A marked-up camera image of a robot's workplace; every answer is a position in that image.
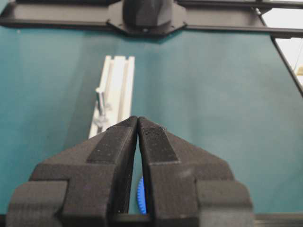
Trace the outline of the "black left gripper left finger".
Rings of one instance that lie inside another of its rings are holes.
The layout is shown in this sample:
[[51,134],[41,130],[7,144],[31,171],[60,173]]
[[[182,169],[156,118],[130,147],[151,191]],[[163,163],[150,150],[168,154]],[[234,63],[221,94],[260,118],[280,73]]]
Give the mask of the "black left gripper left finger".
[[130,197],[136,116],[52,156],[14,191],[8,227],[106,227],[126,212]]

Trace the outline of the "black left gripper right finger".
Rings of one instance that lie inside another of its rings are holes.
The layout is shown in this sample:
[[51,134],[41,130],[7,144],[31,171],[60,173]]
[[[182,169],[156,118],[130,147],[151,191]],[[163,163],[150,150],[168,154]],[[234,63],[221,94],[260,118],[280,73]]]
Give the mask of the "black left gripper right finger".
[[147,211],[156,227],[251,227],[253,204],[229,164],[138,120]]

